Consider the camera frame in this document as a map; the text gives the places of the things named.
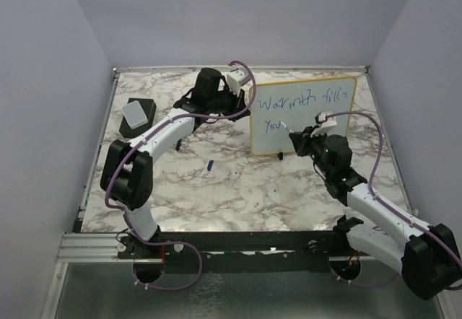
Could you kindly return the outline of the white whiteboard marker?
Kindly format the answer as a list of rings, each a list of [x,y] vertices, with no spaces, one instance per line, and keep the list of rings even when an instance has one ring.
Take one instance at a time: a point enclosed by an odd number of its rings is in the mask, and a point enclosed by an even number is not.
[[[286,123],[281,121],[281,126],[283,126],[289,134],[293,133],[293,130]]]

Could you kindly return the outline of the yellow framed whiteboard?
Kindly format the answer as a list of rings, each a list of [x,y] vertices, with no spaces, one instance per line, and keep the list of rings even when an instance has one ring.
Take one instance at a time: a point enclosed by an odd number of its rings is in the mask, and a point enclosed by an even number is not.
[[[327,77],[258,84],[249,90],[250,149],[256,156],[294,151],[286,123],[293,131],[315,125],[317,114],[353,108],[357,79]]]

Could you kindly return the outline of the blue marker cap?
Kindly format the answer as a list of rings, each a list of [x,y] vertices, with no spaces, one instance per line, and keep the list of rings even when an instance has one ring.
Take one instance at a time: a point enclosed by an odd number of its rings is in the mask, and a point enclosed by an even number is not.
[[[208,165],[207,165],[207,171],[209,171],[209,172],[211,171],[213,164],[214,164],[214,160],[210,160]]]

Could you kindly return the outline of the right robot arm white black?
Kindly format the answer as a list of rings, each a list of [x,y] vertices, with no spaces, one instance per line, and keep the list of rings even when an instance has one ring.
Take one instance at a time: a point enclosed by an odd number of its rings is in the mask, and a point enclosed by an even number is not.
[[[452,231],[432,226],[376,193],[351,166],[347,138],[320,135],[308,126],[291,131],[289,138],[299,157],[309,157],[321,171],[329,194],[372,221],[339,220],[331,238],[341,255],[352,250],[366,253],[392,268],[419,298],[429,300],[461,280],[461,258]]]

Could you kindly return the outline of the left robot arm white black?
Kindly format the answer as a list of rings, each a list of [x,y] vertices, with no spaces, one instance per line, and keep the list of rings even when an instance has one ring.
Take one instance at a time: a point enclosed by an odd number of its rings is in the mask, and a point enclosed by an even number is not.
[[[202,68],[194,86],[160,122],[128,142],[116,140],[109,146],[100,187],[105,205],[119,210],[127,224],[127,252],[148,258],[162,251],[160,226],[148,205],[155,162],[203,124],[248,117],[243,87],[252,81],[252,74],[243,69],[222,74]]]

